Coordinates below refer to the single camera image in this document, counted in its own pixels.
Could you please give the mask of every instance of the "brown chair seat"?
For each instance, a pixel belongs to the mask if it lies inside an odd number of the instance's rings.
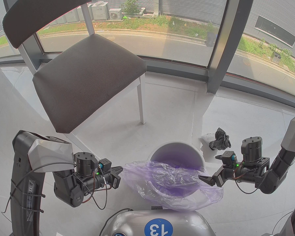
[[[56,132],[70,133],[145,72],[141,58],[94,34],[42,66],[33,83]]]

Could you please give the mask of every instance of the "robotic arm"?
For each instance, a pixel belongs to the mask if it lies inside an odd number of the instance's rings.
[[[100,187],[119,187],[122,167],[111,167],[108,159],[97,161],[88,152],[73,155],[72,144],[59,138],[20,130],[12,145],[15,154],[10,199],[14,236],[39,236],[46,172],[53,172],[56,197],[72,207],[81,205],[84,196]]]
[[[271,167],[270,158],[262,156],[261,145],[261,137],[244,139],[241,146],[242,162],[237,161],[234,151],[225,151],[222,155],[216,156],[216,159],[223,162],[220,169],[212,177],[199,176],[199,179],[211,186],[216,184],[219,187],[227,180],[254,183],[256,190],[260,189],[265,194],[273,193],[284,181],[289,167],[295,160],[295,118],[288,126],[281,150]],[[295,235],[295,210],[278,235]]]

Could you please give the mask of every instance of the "chair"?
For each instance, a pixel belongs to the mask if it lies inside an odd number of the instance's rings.
[[[87,6],[90,1],[18,0],[2,22],[7,38],[20,51],[33,74],[35,90],[56,132],[63,133],[85,152],[91,151],[76,135],[135,87],[140,120],[143,124],[146,121],[146,63],[95,34]],[[89,36],[36,71],[23,42],[78,6],[82,8]]]

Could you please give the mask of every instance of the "white chair frame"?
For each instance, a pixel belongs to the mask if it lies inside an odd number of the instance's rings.
[[[89,35],[95,34],[94,27],[92,24],[92,20],[90,17],[90,12],[87,7],[87,3],[81,5],[81,10],[83,13],[83,17],[85,20],[85,24],[87,26],[87,31]],[[18,48],[21,56],[23,57],[26,65],[30,69],[31,73],[34,75],[36,73],[36,69],[30,60],[27,52],[22,44]],[[76,127],[70,134],[64,134],[72,143],[74,143],[77,147],[79,147],[83,152],[93,153],[97,159],[100,159],[98,155],[92,152],[78,137],[77,134],[84,128],[86,128],[91,122],[93,122],[98,116],[107,111],[108,108],[113,106],[117,101],[123,98],[126,94],[132,91],[134,88],[137,88],[138,91],[138,100],[139,100],[139,111],[140,111],[140,120],[142,124],[146,122],[146,102],[145,102],[145,74],[141,75],[139,78],[134,80],[130,85],[128,85],[124,90],[116,94],[112,97],[108,102],[102,105],[98,110],[96,110],[90,117],[88,117],[85,121],[83,121],[78,127]]]

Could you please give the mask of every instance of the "building window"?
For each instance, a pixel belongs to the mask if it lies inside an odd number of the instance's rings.
[[[295,43],[295,36],[261,16],[258,17],[255,27],[277,37],[290,46]]]

